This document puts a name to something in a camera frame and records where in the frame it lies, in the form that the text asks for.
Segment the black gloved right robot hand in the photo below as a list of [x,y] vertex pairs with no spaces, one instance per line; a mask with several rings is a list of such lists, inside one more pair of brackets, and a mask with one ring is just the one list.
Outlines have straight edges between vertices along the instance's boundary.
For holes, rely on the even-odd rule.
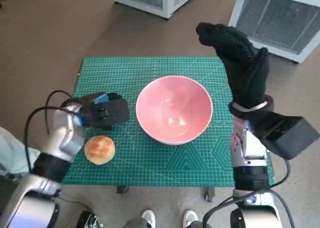
[[200,43],[214,48],[223,62],[232,100],[246,109],[264,103],[269,74],[268,49],[255,50],[247,35],[223,24],[201,22],[196,33]]

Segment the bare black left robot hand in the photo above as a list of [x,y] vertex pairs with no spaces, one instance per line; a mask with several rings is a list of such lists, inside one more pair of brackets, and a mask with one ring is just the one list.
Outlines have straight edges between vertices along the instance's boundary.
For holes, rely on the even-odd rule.
[[94,104],[104,103],[111,100],[121,99],[122,95],[118,93],[98,92],[79,97],[78,100],[82,105],[93,102]]

